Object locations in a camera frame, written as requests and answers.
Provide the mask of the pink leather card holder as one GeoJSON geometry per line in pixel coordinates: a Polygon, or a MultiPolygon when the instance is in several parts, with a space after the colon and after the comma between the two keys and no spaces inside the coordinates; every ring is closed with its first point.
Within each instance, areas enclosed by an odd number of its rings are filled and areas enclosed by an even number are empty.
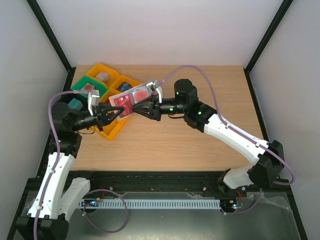
{"type": "Polygon", "coordinates": [[[157,84],[157,80],[151,79],[146,83],[110,96],[108,99],[112,106],[123,107],[123,112],[117,117],[117,120],[122,121],[132,115],[134,113],[132,110],[133,105],[152,95],[156,91],[157,84]]]}

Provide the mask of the red VIP credit card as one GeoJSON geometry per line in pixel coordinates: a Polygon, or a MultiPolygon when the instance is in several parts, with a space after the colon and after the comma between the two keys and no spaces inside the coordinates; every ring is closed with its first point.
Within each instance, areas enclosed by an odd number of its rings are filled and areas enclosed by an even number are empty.
{"type": "Polygon", "coordinates": [[[120,119],[127,118],[129,115],[133,113],[131,95],[129,93],[119,95],[115,97],[113,100],[116,106],[124,107],[124,111],[119,115],[120,119]]]}

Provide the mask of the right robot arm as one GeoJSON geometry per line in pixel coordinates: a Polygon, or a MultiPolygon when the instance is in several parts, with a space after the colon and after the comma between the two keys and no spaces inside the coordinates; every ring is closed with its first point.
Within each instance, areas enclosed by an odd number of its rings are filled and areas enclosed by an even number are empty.
{"type": "Polygon", "coordinates": [[[132,110],[156,121],[163,115],[182,114],[188,126],[221,140],[242,154],[249,164],[227,169],[220,177],[218,191],[224,196],[249,185],[270,188],[284,168],[279,161],[284,157],[280,142],[256,138],[219,116],[215,108],[199,101],[197,88],[189,79],[174,83],[173,98],[163,98],[157,91],[134,104],[132,110]]]}

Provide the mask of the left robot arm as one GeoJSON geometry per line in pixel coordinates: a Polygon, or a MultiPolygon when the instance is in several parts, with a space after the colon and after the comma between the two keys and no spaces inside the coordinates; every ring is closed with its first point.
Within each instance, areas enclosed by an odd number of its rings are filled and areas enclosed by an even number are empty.
{"type": "Polygon", "coordinates": [[[93,126],[103,130],[124,108],[102,102],[90,110],[78,110],[58,101],[48,110],[53,140],[49,145],[47,167],[28,212],[16,222],[25,240],[64,240],[67,237],[69,221],[91,188],[88,179],[77,177],[67,190],[64,189],[80,149],[79,131],[93,126]]]}

